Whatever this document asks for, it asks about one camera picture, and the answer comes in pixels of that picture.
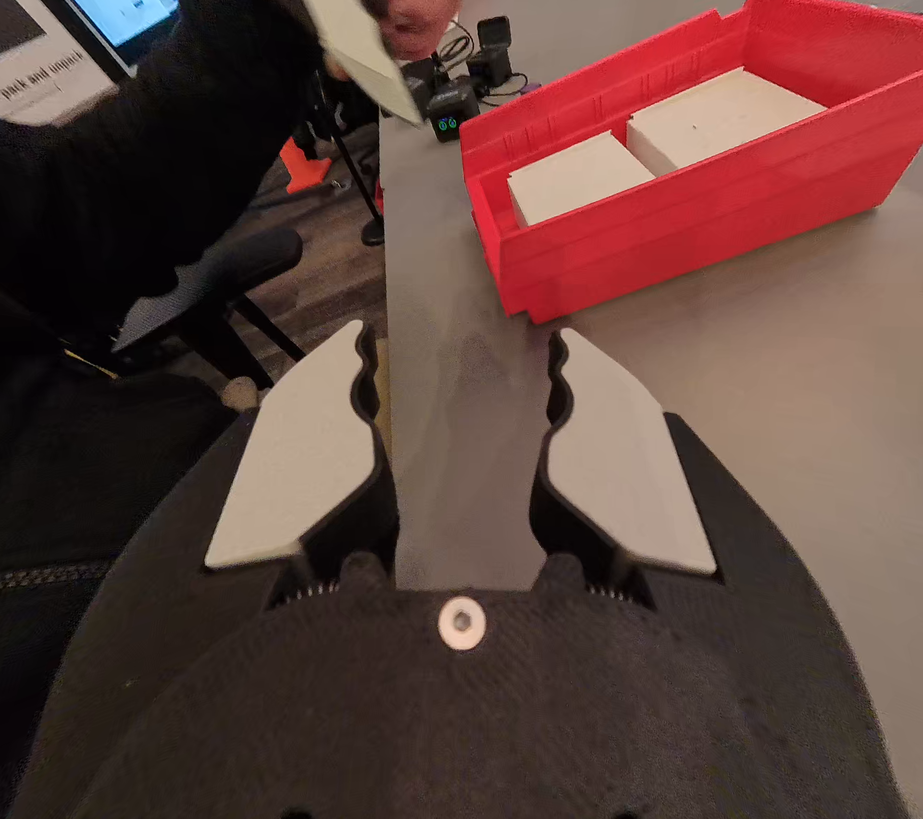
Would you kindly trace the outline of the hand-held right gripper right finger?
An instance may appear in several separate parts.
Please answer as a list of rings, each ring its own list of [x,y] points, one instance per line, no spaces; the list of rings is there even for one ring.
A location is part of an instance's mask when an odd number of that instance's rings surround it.
[[[549,429],[530,500],[546,554],[574,556],[586,579],[642,568],[717,575],[660,403],[571,328],[551,337],[548,376]]]

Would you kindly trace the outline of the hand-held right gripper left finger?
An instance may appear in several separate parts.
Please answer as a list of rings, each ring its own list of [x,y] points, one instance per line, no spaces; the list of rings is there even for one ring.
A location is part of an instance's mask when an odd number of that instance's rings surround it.
[[[375,336],[353,320],[265,396],[205,554],[211,571],[301,559],[340,571],[356,551],[393,568],[399,510],[375,424]]]

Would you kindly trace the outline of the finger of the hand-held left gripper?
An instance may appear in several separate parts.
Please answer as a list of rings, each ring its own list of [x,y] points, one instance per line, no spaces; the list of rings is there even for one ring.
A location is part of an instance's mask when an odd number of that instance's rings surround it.
[[[325,53],[381,109],[412,125],[422,116],[375,17],[362,0],[302,0]]]

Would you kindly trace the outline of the red plastic bin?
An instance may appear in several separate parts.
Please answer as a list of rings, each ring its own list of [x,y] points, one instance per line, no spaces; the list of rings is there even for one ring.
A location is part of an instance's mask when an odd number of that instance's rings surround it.
[[[533,227],[512,172],[737,65],[824,110]],[[921,14],[840,0],[710,10],[460,127],[508,316],[544,323],[881,205],[921,147]]]

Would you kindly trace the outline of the large white cardboard box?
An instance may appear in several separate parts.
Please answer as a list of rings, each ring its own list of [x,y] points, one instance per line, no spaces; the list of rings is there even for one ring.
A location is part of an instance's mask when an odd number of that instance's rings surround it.
[[[653,176],[661,177],[825,110],[737,68],[633,113],[626,146]]]

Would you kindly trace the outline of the person's left forearm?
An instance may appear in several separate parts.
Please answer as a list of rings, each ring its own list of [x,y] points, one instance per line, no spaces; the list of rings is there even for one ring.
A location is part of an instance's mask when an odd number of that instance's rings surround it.
[[[120,319],[238,219],[321,49],[300,0],[179,0],[118,92],[62,126],[2,121],[2,338]]]

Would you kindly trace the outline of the black open charging case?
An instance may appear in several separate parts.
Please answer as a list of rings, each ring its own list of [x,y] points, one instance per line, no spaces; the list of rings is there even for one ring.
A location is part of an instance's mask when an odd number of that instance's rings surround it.
[[[506,85],[513,77],[510,61],[511,23],[507,16],[482,19],[477,24],[479,49],[466,62],[469,80],[479,98]]]

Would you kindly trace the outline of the small white cardboard box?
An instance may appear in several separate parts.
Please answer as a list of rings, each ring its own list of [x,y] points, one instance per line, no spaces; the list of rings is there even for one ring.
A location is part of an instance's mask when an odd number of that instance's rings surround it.
[[[514,170],[508,178],[516,223],[528,228],[654,180],[611,132]]]

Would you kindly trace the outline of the small black device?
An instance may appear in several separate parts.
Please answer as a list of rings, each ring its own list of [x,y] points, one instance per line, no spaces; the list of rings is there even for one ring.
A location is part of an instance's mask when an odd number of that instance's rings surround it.
[[[427,118],[432,97],[446,84],[446,73],[435,54],[399,67],[412,100],[423,118]]]

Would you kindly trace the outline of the black charging case green lights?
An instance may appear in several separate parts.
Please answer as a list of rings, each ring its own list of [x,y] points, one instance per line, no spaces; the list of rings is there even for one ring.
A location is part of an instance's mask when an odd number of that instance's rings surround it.
[[[480,99],[469,76],[459,76],[438,87],[426,109],[426,118],[441,144],[459,141],[461,125],[480,115]]]

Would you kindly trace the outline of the orange plastic object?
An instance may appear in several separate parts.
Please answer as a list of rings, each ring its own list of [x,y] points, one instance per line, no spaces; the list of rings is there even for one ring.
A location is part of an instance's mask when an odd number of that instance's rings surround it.
[[[290,137],[283,145],[280,158],[288,172],[287,194],[293,197],[322,185],[327,179],[332,161],[329,157],[309,158]]]

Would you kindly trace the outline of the black tripod stand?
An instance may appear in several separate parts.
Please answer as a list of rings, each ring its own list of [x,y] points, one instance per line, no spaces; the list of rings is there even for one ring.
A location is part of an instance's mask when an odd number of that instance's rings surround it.
[[[340,128],[328,105],[319,70],[316,70],[311,76],[311,87],[317,98],[317,114],[324,121],[326,128],[329,130],[332,142],[340,152],[340,157],[345,162],[352,177],[352,183],[360,191],[363,202],[371,214],[370,219],[365,223],[361,230],[361,241],[365,247],[369,248],[382,246],[385,242],[385,224],[383,215],[375,204],[375,200],[368,186],[366,185],[363,174],[361,173],[359,167],[356,166],[350,151],[344,143]]]

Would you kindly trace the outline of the black office chair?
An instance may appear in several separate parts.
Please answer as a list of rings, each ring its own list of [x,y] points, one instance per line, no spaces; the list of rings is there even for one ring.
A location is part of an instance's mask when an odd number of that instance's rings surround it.
[[[200,261],[177,269],[178,283],[169,294],[133,305],[112,344],[112,356],[129,366],[139,354],[176,337],[227,380],[244,377],[258,391],[270,389],[271,376],[237,334],[230,316],[239,315],[290,360],[300,361],[305,351],[251,294],[294,269],[303,250],[300,235],[286,227],[216,243]]]

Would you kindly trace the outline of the white printed paper sign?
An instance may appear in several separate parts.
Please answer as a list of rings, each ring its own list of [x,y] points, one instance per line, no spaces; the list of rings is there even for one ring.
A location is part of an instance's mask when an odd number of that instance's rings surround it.
[[[1,117],[57,124],[87,110],[116,83],[43,0],[1,0]]]

